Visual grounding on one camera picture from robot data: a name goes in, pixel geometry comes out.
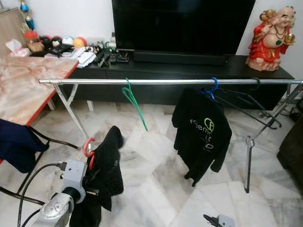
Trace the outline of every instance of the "black hoodie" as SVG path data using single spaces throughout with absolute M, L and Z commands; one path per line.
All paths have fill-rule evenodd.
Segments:
M 103 142 L 94 150 L 95 164 L 83 178 L 84 189 L 98 189 L 99 195 L 89 195 L 82 203 L 75 204 L 71 214 L 70 227 L 98 227 L 101 222 L 101 206 L 112 208 L 111 196 L 124 190 L 120 170 L 120 152 L 123 137 L 119 128 L 111 127 Z
M 185 89 L 172 123 L 178 128 L 174 148 L 189 168 L 185 178 L 194 180 L 192 186 L 210 165 L 218 173 L 232 136 L 223 106 L 201 92 Z

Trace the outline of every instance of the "green hanger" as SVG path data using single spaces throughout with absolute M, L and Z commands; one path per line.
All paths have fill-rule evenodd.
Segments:
M 125 79 L 126 79 L 126 81 L 127 81 L 127 83 L 128 83 L 128 87 L 123 87 L 123 88 L 122 88 L 122 93 L 123 93 L 123 95 L 125 95 L 125 97 L 134 105 L 134 107 L 137 109 L 137 111 L 138 111 L 138 113 L 139 113 L 139 115 L 140 115 L 140 117 L 141 117 L 142 123 L 143 123 L 143 125 L 144 125 L 144 127 L 145 127 L 145 130 L 148 131 L 148 130 L 147 130 L 146 123 L 145 123 L 145 120 L 144 120 L 144 117 L 143 117 L 143 114 L 142 114 L 142 112 L 141 112 L 141 110 L 140 110 L 140 107 L 139 107 L 139 105 L 138 105 L 138 102 L 137 102 L 136 98 L 135 98 L 134 95 L 133 95 L 132 88 L 131 88 L 131 84 L 130 84 L 130 82 L 128 81 L 128 78 L 125 78 Z

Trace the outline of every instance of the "wooden table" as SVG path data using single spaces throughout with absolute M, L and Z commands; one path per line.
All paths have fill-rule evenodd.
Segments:
M 0 59 L 0 118 L 29 126 L 56 93 L 38 79 L 68 78 L 78 60 L 39 57 Z

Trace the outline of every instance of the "green logo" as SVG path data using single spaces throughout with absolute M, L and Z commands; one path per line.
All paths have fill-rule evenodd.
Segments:
M 213 133 L 213 130 L 214 130 L 214 123 L 213 123 L 213 121 L 210 120 L 209 118 L 205 118 L 204 124 L 207 127 L 207 129 Z

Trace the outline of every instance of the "jar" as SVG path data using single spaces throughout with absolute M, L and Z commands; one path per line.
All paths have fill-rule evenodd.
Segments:
M 33 31 L 25 32 L 24 36 L 27 41 L 27 46 L 32 52 L 39 52 L 44 50 L 44 46 L 40 42 L 40 38 L 37 32 L 33 32 Z

